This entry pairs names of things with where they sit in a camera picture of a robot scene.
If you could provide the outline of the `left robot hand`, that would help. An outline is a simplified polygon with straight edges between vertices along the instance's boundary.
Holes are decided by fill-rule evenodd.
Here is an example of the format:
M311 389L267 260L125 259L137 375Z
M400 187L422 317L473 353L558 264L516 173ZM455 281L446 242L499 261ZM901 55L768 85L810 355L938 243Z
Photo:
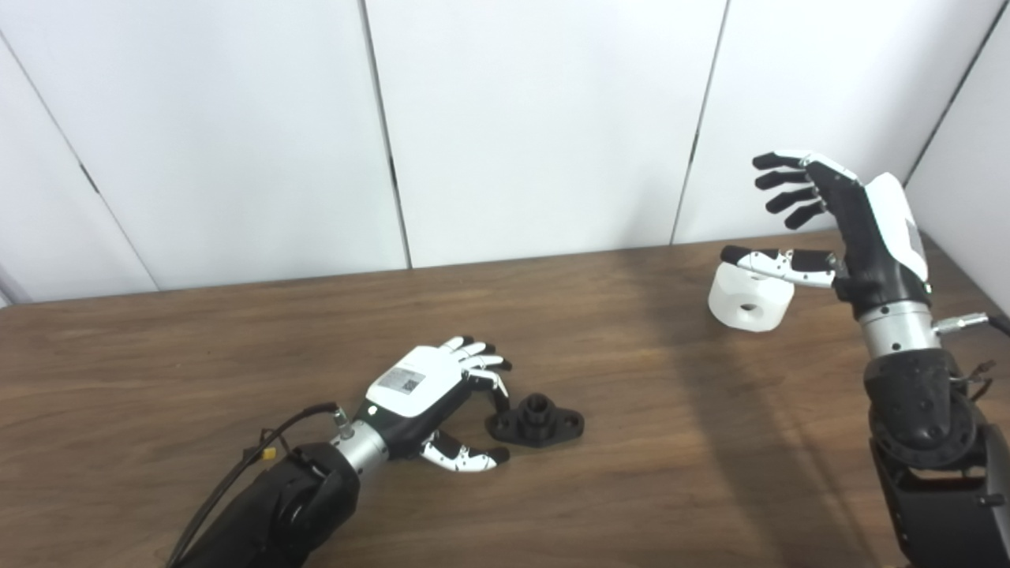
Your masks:
M471 337L415 346L369 384L351 423L363 446L351 450L344 443L344 457L376 463L421 458L457 473L501 466L510 460L508 449L469 447L443 423L477 392L488 393L495 410L509 410L501 374L511 369L494 345Z

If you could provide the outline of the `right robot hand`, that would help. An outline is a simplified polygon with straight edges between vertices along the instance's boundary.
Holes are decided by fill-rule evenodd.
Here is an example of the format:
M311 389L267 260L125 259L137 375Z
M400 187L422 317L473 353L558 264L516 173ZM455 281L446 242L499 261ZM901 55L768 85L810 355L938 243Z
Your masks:
M785 226L801 229L818 215L832 215L843 254L819 249L744 248L725 245L723 263L802 286L829 288L848 303L855 319L899 302L931 305L928 265L901 187L874 188L833 159L808 151L770 151L753 158L762 191L794 184L769 199L773 215L790 209Z

